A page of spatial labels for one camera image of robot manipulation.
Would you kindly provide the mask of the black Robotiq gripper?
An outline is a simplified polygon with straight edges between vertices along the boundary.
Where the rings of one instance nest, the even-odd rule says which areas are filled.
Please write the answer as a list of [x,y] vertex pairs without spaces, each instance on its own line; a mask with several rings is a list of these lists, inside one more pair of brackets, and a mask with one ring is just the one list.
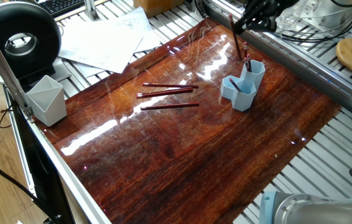
[[299,0],[257,0],[247,1],[242,17],[235,22],[233,30],[275,32],[276,17]]

